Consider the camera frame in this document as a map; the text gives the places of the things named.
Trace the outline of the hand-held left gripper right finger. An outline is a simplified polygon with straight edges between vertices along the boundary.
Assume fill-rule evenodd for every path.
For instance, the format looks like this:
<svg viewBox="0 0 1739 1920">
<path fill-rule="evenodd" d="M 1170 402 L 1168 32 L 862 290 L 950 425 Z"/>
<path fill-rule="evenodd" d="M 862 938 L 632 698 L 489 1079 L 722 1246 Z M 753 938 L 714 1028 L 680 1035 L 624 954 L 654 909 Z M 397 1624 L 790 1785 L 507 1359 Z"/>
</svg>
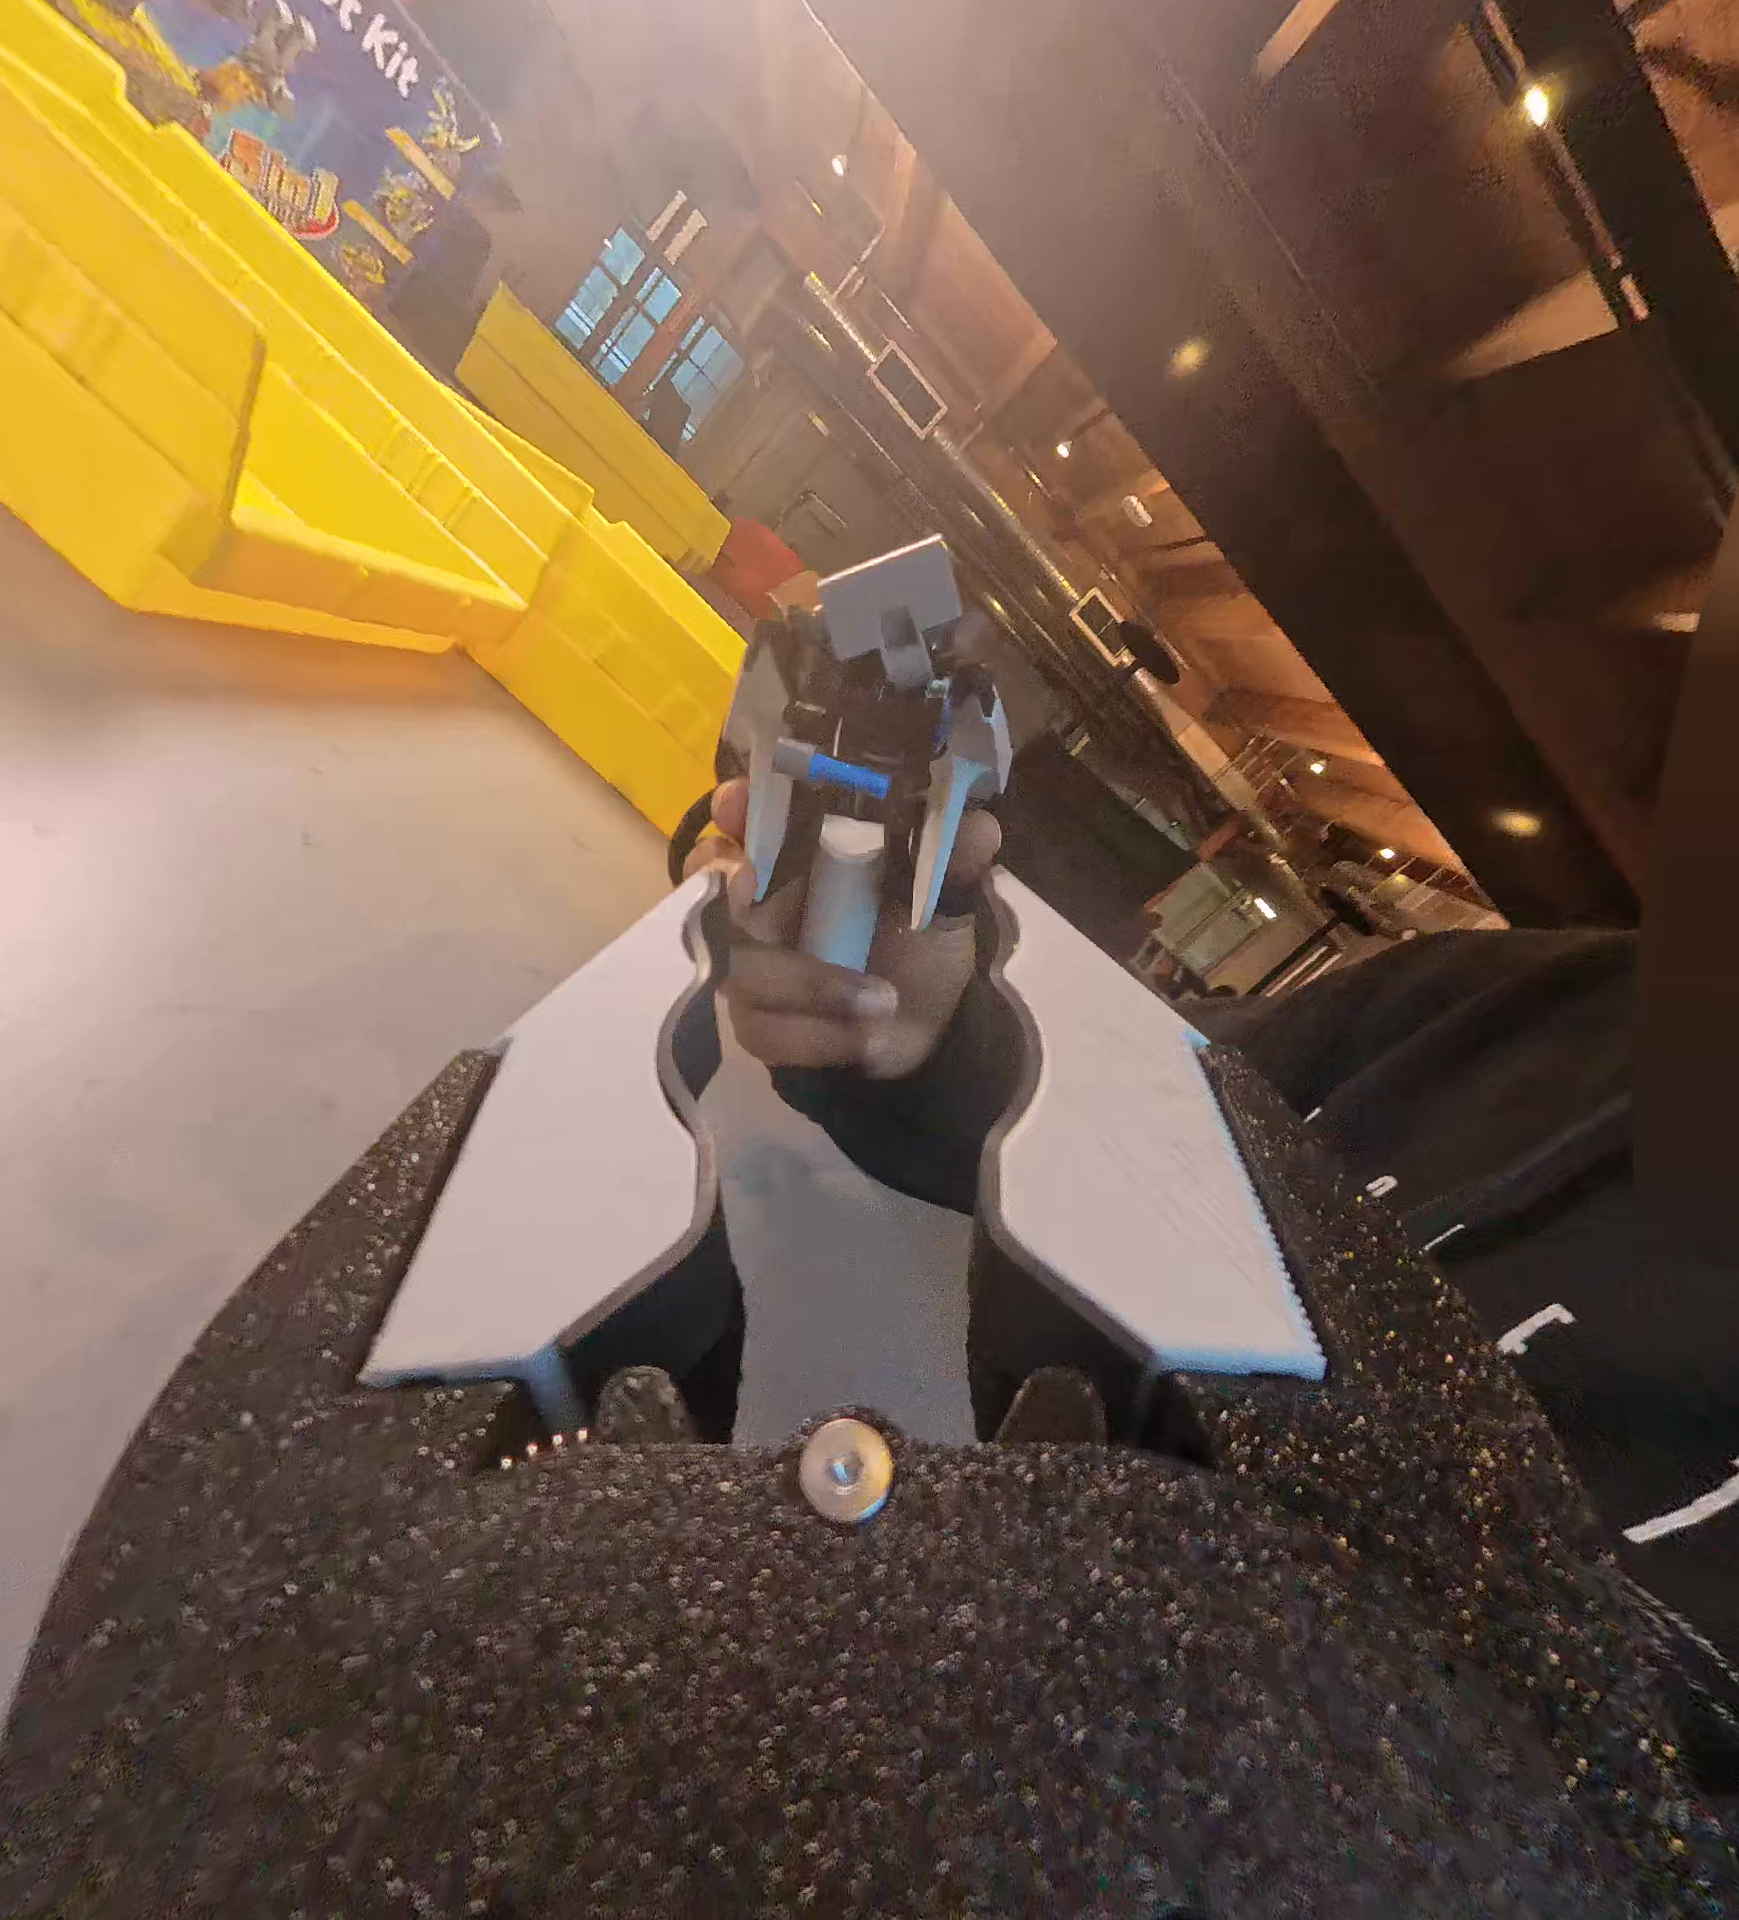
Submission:
<svg viewBox="0 0 1739 1920">
<path fill-rule="evenodd" d="M 1047 1367 L 1094 1390 L 1116 1441 L 1170 1441 L 1174 1377 L 1321 1387 L 1326 1325 L 1219 1090 L 1220 1050 L 1006 870 L 978 932 L 974 1008 L 1004 1054 L 972 1207 L 978 1434 Z"/>
</svg>

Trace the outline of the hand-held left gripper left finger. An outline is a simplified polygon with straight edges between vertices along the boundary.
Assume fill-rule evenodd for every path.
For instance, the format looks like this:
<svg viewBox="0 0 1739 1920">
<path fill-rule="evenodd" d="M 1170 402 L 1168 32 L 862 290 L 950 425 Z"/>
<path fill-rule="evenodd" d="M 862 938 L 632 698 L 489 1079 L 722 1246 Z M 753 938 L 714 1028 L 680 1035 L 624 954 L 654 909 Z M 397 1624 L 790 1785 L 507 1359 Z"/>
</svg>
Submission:
<svg viewBox="0 0 1739 1920">
<path fill-rule="evenodd" d="M 702 1120 L 728 958 L 722 875 L 690 875 L 500 1035 L 362 1384 L 514 1384 L 578 1431 L 654 1367 L 729 1434 L 744 1283 Z"/>
</svg>

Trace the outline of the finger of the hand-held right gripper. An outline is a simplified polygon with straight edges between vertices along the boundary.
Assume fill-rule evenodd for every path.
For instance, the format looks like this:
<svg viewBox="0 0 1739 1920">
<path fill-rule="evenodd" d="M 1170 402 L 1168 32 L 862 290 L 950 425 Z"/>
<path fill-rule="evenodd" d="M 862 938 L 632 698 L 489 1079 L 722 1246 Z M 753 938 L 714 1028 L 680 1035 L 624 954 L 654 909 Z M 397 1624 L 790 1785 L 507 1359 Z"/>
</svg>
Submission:
<svg viewBox="0 0 1739 1920">
<path fill-rule="evenodd" d="M 972 806 L 1010 782 L 1010 722 L 998 694 L 950 694 L 940 744 L 932 749 L 921 827 L 913 832 L 912 932 L 938 915 L 949 862 Z"/>
<path fill-rule="evenodd" d="M 779 666 L 739 671 L 739 758 L 747 772 L 744 856 L 753 873 L 753 906 L 766 896 L 784 852 L 796 779 L 779 767 L 779 746 L 820 744 L 820 702 L 790 691 Z"/>
</svg>

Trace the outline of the black toy wheel assembly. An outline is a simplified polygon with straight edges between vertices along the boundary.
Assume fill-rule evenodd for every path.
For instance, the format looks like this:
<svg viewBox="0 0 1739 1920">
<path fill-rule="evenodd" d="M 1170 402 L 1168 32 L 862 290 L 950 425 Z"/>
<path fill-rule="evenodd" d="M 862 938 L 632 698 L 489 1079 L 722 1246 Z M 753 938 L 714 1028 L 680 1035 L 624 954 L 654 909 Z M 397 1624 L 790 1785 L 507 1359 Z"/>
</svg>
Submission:
<svg viewBox="0 0 1739 1920">
<path fill-rule="evenodd" d="M 955 669 L 913 688 L 898 688 L 872 659 L 808 669 L 771 754 L 790 759 L 784 782 L 796 807 L 904 826 L 924 807 L 955 691 Z"/>
</svg>

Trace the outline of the grey toy bracket piece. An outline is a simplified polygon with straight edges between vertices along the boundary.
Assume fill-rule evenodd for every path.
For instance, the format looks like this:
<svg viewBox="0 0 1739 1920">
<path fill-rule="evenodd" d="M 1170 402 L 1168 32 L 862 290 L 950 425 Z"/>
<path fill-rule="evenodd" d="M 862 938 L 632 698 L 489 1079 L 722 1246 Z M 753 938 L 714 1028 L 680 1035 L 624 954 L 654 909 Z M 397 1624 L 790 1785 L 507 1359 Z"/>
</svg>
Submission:
<svg viewBox="0 0 1739 1920">
<path fill-rule="evenodd" d="M 839 666 L 871 659 L 895 691 L 938 676 L 932 640 L 950 636 L 961 589 L 940 534 L 891 548 L 820 583 L 820 625 Z"/>
</svg>

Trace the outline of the grey desk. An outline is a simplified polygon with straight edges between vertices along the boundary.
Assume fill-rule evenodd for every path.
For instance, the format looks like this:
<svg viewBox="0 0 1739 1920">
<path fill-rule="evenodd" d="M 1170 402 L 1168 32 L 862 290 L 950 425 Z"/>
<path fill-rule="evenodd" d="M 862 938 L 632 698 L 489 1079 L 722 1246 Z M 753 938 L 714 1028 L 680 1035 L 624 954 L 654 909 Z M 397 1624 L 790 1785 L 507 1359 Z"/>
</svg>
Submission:
<svg viewBox="0 0 1739 1920">
<path fill-rule="evenodd" d="M 137 618 L 0 509 L 0 1718 L 218 1305 L 665 888 L 466 659 Z"/>
</svg>

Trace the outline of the person's right hand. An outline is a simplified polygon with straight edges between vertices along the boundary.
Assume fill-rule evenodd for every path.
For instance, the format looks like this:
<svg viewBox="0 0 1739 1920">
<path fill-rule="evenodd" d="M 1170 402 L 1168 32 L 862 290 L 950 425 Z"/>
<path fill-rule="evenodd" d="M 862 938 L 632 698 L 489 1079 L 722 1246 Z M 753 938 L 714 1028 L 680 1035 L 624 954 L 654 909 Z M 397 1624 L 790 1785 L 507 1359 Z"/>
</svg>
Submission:
<svg viewBox="0 0 1739 1920">
<path fill-rule="evenodd" d="M 729 901 L 722 1004 L 738 1042 L 765 1068 L 850 1068 L 904 1079 L 929 1064 L 978 965 L 972 917 L 912 927 L 904 909 L 881 917 L 871 965 L 839 967 L 799 947 L 803 888 L 756 893 L 744 846 L 747 779 L 714 791 L 711 826 L 687 873 L 720 873 Z"/>
</svg>

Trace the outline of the red beanbag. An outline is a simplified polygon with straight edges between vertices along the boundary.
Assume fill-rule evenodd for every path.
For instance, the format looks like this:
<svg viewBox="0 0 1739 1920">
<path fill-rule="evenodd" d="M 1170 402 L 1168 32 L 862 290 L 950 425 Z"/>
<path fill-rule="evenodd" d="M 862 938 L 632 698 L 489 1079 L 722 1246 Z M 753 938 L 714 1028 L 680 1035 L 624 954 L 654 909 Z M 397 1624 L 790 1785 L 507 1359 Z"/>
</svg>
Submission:
<svg viewBox="0 0 1739 1920">
<path fill-rule="evenodd" d="M 753 622 L 784 608 L 811 608 L 820 588 L 814 569 L 774 527 L 747 516 L 729 518 L 714 581 Z"/>
</svg>

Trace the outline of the person's black printed hoodie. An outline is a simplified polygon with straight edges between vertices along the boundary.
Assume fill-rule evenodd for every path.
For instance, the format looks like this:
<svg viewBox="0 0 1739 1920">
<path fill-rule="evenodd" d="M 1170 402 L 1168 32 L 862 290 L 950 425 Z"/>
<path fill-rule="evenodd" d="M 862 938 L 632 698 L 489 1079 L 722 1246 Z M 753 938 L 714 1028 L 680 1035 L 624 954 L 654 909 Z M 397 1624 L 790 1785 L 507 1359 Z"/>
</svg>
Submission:
<svg viewBox="0 0 1739 1920">
<path fill-rule="evenodd" d="M 1671 1723 L 1739 1856 L 1739 1254 L 1635 1190 L 1635 927 L 1451 932 L 1183 1012 L 1456 1283 L 1671 1646 Z"/>
</svg>

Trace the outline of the blue toy kit box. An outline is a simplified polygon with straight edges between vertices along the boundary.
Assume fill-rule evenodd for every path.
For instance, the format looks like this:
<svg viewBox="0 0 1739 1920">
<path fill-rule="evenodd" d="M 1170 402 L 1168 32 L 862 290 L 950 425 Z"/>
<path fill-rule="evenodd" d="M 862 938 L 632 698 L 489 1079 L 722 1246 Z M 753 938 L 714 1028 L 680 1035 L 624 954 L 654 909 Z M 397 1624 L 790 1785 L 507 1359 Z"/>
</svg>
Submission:
<svg viewBox="0 0 1739 1920">
<path fill-rule="evenodd" d="M 500 133 L 408 3 L 57 3 L 137 110 L 204 154 L 356 300 L 429 269 Z"/>
</svg>

